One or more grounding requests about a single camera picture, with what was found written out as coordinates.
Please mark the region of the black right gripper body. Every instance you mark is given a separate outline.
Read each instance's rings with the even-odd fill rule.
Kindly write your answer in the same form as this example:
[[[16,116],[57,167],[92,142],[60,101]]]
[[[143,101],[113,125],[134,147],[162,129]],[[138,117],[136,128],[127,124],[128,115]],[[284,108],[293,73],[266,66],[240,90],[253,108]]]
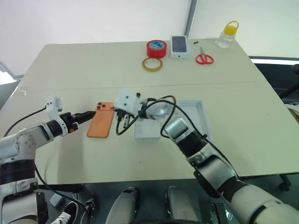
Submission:
[[[132,116],[130,113],[126,112],[125,110],[122,110],[122,109],[117,109],[117,108],[114,108],[114,111],[116,112],[116,116],[117,116],[117,119],[123,119],[125,116]]]

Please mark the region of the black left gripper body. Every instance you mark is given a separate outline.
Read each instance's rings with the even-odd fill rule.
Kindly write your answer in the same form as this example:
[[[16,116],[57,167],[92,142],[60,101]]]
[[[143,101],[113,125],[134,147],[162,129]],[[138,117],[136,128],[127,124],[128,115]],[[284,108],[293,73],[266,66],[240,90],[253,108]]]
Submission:
[[[72,133],[78,129],[77,114],[71,114],[70,112],[63,113],[59,117],[66,124],[68,133]]]

